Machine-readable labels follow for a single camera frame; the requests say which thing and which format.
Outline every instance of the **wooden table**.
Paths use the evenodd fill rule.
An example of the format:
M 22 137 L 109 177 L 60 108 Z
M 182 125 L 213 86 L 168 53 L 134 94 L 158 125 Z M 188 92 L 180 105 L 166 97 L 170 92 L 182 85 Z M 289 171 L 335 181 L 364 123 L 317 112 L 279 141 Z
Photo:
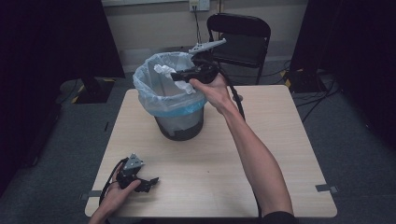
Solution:
M 337 213 L 304 126 L 284 86 L 236 87 L 247 123 L 276 157 L 297 217 Z M 138 101 L 125 94 L 92 190 L 101 190 L 117 162 L 133 152 L 146 164 L 138 176 L 159 177 L 149 193 L 132 193 L 118 217 L 256 217 L 257 205 L 224 118 L 205 105 L 204 127 L 184 142 L 163 136 Z M 99 198 L 88 200 L 91 216 Z

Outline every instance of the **plastic trash bag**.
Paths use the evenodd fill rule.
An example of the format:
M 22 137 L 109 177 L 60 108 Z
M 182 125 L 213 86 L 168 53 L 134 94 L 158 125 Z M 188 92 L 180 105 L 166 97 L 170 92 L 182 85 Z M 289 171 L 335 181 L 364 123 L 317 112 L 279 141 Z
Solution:
M 172 79 L 172 73 L 176 72 L 175 69 L 167 66 L 167 65 L 159 65 L 159 64 L 155 64 L 154 65 L 154 70 L 159 73 L 159 74 L 163 74 L 165 75 L 167 78 Z M 185 91 L 187 94 L 192 94 L 195 93 L 195 89 L 194 87 L 190 84 L 187 83 L 185 81 L 175 81 L 175 85 Z
M 187 94 L 172 79 L 157 73 L 154 70 L 156 64 L 167 65 L 176 71 L 194 66 L 190 54 L 167 52 L 154 54 L 136 69 L 134 86 L 139 92 L 140 103 L 150 115 L 161 118 L 186 116 L 205 105 L 203 93 Z

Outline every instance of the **cable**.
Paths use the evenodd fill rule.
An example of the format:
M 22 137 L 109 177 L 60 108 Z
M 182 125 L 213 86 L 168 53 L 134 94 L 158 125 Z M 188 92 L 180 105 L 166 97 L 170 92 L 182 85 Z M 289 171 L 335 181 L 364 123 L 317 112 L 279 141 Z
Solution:
M 330 91 L 332 90 L 332 87 L 334 86 L 334 82 L 335 82 L 335 79 L 332 81 L 332 85 L 330 86 L 329 90 L 326 91 L 326 94 L 325 94 L 323 97 L 321 97 L 320 99 L 317 99 L 317 100 L 315 100 L 315 101 L 308 102 L 308 103 L 305 103 L 305 104 L 304 104 L 304 105 L 307 105 L 307 104 L 312 104 L 312 103 L 314 103 L 314 102 L 317 102 L 314 106 L 312 106 L 312 108 L 308 111 L 308 113 L 306 113 L 306 115 L 305 115 L 304 118 L 302 119 L 302 122 L 303 122 L 303 123 L 304 123 L 305 120 L 308 118 L 308 116 L 312 113 L 312 111 L 320 104 L 320 102 L 322 102 L 326 97 L 331 96 L 331 95 L 334 95 L 336 92 L 338 92 L 339 89 L 337 89 L 337 91 L 335 91 L 335 92 L 333 92 L 331 95 L 329 95 Z
M 262 77 L 270 77 L 270 76 L 277 75 L 277 74 L 280 73 L 280 72 L 288 71 L 288 68 L 289 68 L 289 67 L 288 67 L 288 66 L 286 67 L 286 63 L 289 63 L 289 62 L 290 62 L 290 60 L 287 60 L 287 61 L 285 61 L 285 62 L 283 63 L 283 69 L 282 69 L 282 70 L 276 71 L 276 72 L 271 73 L 271 74 L 262 75 Z M 253 76 L 230 75 L 230 77 L 253 77 Z
M 111 172 L 111 175 L 108 177 L 108 180 L 107 180 L 105 186 L 104 186 L 103 189 L 102 189 L 102 193 L 100 194 L 99 205 L 102 203 L 102 200 L 105 198 L 105 195 L 106 195 L 106 192 L 107 192 L 108 187 L 112 184 L 112 183 L 111 183 L 111 179 L 113 178 L 114 173 L 116 173 L 117 168 L 119 167 L 119 165 L 120 165 L 121 163 L 124 163 L 124 162 L 127 162 L 127 161 L 128 161 L 128 158 L 125 158 L 125 159 L 119 161 L 119 163 L 117 163 L 117 165 L 114 167 L 113 171 Z M 106 223 L 106 224 L 110 224 L 110 222 L 108 221 L 108 219 L 106 219 L 105 223 Z
M 285 61 L 285 62 L 283 63 L 283 70 L 280 70 L 280 71 L 277 72 L 277 73 L 280 73 L 280 72 L 282 72 L 282 71 L 289 72 L 290 62 L 291 62 L 291 60 Z M 283 78 L 284 78 L 284 77 L 282 77 L 280 80 L 278 80 L 277 82 L 274 82 L 274 83 L 272 83 L 272 84 L 270 84 L 270 85 L 276 85 L 276 84 L 278 84 L 279 82 L 281 82 L 281 81 L 283 80 Z
M 202 40 L 201 40 L 201 32 L 200 32 L 200 30 L 199 30 L 199 24 L 198 24 L 197 6 L 193 6 L 193 7 L 192 7 L 192 11 L 194 12 L 195 22 L 196 22 L 196 24 L 197 24 L 197 41 L 198 41 L 199 44 L 201 44 L 201 43 L 202 43 Z
M 59 103 L 60 105 L 63 104 L 70 97 L 70 95 L 73 93 L 73 91 L 76 89 L 77 81 L 78 80 L 76 79 L 73 89 L 69 92 L 69 94 L 66 97 L 64 97 L 64 99 L 62 99 L 62 101 Z
M 326 92 L 324 92 L 323 94 L 321 94 L 321 95 L 319 95 L 319 92 L 317 92 L 317 93 L 315 93 L 315 95 L 308 95 L 308 96 L 301 96 L 301 97 L 292 97 L 293 98 L 293 100 L 296 100 L 296 99 L 298 99 L 298 100 L 309 100 L 309 99 L 311 99 L 311 98 L 315 98 L 315 97 L 323 97 L 324 95 L 326 94 Z
M 227 74 L 221 68 L 220 63 L 219 63 L 219 72 L 224 76 L 225 80 L 227 81 L 228 85 L 230 86 L 231 93 L 233 94 L 233 98 L 235 99 L 236 105 L 238 106 L 239 113 L 241 114 L 242 118 L 244 120 L 246 120 L 244 108 L 242 107 L 241 99 L 239 98 L 238 92 L 233 87 L 233 83 L 231 82 L 231 80 L 229 79 Z M 262 224 L 262 208 L 260 207 L 259 200 L 257 199 L 256 194 L 254 193 L 254 190 L 253 190 L 253 195 L 254 195 L 254 199 L 256 200 L 257 209 L 258 209 L 257 223 Z
M 219 13 L 221 13 L 221 5 L 222 5 L 222 1 L 219 0 Z
M 237 83 L 237 84 L 242 85 L 242 86 L 249 86 L 249 85 L 251 85 L 251 83 L 241 82 L 241 81 L 237 81 L 237 80 L 233 80 L 233 83 Z
M 219 72 L 224 76 L 225 80 L 230 86 L 231 92 L 233 93 L 233 98 L 235 99 L 236 105 L 238 106 L 239 113 L 241 114 L 242 118 L 245 119 L 244 108 L 242 107 L 241 99 L 239 98 L 238 92 L 233 87 L 233 83 L 231 82 L 230 78 L 225 74 L 224 70 L 220 67 L 220 65 L 219 65 Z

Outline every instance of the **trash can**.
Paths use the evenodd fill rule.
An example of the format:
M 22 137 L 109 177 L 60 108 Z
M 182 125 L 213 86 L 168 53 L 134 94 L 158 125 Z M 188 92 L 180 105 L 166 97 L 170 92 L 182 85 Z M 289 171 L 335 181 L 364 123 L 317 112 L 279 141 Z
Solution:
M 158 73 L 154 69 L 156 65 L 166 65 L 175 71 L 188 69 L 194 66 L 191 55 L 154 54 L 136 69 L 134 86 L 139 92 L 139 102 L 155 118 L 165 137 L 175 141 L 192 139 L 204 125 L 206 98 L 190 84 L 183 83 L 187 87 L 181 89 L 172 78 Z

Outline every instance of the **chair backrest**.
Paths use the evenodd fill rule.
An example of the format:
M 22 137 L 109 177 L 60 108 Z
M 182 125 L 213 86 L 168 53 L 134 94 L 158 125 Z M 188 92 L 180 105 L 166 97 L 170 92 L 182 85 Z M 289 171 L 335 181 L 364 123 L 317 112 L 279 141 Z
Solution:
M 217 13 L 210 16 L 206 22 L 210 39 L 213 41 L 212 31 L 231 35 L 251 35 L 266 37 L 271 36 L 270 26 L 260 18 L 242 16 L 230 13 Z

